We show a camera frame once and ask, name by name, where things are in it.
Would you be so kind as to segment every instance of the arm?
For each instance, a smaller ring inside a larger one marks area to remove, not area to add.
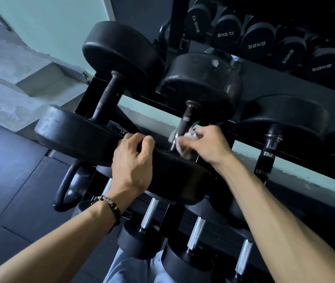
[[[106,194],[122,213],[151,183],[154,148],[151,136],[137,133],[124,138],[127,141],[114,152],[113,182]],[[70,282],[114,223],[109,205],[96,202],[1,265],[0,282]]]
[[[335,283],[335,251],[283,206],[231,152],[217,126],[180,138],[227,181],[276,283]]]

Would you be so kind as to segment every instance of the forearm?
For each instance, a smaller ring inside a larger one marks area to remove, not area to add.
[[[107,194],[123,212],[133,198]],[[70,282],[115,223],[109,205],[98,201],[0,266],[0,282]]]
[[[335,283],[335,251],[326,242],[234,155],[217,170],[235,196],[275,282]]]

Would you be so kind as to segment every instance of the right hand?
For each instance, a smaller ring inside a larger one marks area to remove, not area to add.
[[[215,168],[221,165],[227,156],[232,155],[232,150],[218,126],[199,127],[195,129],[195,132],[198,140],[182,136],[178,137],[178,144],[194,149],[204,161]]]

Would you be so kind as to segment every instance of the hand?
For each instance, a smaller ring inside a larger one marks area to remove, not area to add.
[[[218,126],[211,125],[195,129],[198,140],[187,137],[179,137],[178,144],[189,147],[199,153],[199,155],[214,168],[223,163],[228,155],[232,155],[224,134]]]
[[[152,152],[154,140],[141,133],[126,134],[114,152],[112,159],[112,184],[107,195],[122,194],[129,200],[141,195],[152,181]],[[137,145],[142,142],[141,152]]]

